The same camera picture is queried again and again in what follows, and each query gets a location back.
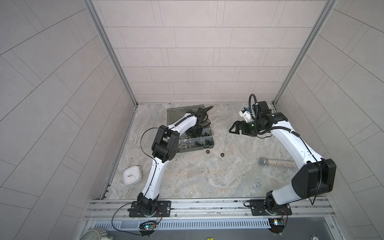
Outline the grey compartment organizer box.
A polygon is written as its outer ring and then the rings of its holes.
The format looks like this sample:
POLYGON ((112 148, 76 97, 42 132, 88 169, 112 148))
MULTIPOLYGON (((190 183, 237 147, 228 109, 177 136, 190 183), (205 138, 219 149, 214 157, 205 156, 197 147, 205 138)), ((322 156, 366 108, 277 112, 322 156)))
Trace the grey compartment organizer box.
MULTIPOLYGON (((167 125, 177 122, 186 113, 204 109, 204 105, 185 106, 167 109, 167 125)), ((212 149, 214 147, 213 132, 209 116, 203 118, 202 124, 192 127, 179 138, 178 153, 212 149)))

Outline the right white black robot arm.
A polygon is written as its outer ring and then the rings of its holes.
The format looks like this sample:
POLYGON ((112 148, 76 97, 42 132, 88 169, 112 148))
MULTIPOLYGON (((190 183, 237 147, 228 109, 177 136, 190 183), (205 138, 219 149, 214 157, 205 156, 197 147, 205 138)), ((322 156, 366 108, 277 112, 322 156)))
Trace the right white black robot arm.
POLYGON ((264 203, 266 212, 276 215, 289 203, 304 199, 314 202, 318 195, 331 192, 336 163, 313 150, 283 113, 273 112, 265 101, 257 101, 255 94, 250 94, 248 104, 247 108, 239 112, 243 120, 234 122, 229 132, 260 139, 276 137, 298 167, 298 172, 289 184, 267 193, 264 203))

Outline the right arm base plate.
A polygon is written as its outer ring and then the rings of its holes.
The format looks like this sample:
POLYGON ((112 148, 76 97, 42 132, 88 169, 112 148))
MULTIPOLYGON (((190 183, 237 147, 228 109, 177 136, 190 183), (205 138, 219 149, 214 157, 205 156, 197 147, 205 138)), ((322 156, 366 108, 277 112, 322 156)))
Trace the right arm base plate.
POLYGON ((292 215, 289 204, 277 205, 269 200, 248 200, 243 203, 244 207, 251 209, 252 216, 282 216, 292 215))

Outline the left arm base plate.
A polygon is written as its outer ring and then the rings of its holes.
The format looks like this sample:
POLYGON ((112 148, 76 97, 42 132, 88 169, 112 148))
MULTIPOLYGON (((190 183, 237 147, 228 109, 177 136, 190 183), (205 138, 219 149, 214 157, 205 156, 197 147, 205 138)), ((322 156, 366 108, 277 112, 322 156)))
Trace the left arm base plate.
POLYGON ((130 218, 169 217, 171 201, 157 201, 156 203, 138 203, 134 201, 128 208, 130 218))

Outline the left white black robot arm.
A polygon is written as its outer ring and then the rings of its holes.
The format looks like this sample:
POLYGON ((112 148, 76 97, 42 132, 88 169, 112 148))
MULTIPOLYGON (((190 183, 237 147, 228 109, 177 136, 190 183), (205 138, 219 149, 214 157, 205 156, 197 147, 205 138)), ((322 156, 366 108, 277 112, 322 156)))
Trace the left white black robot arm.
POLYGON ((168 126, 161 125, 157 128, 157 134, 152 144, 153 160, 147 183, 142 192, 137 197, 139 212, 146 216, 152 216, 157 209, 157 201, 160 194, 160 185, 165 170, 170 161, 178 152, 180 135, 190 129, 201 130, 201 124, 208 115, 207 112, 213 106, 199 108, 197 111, 190 110, 173 124, 168 126))

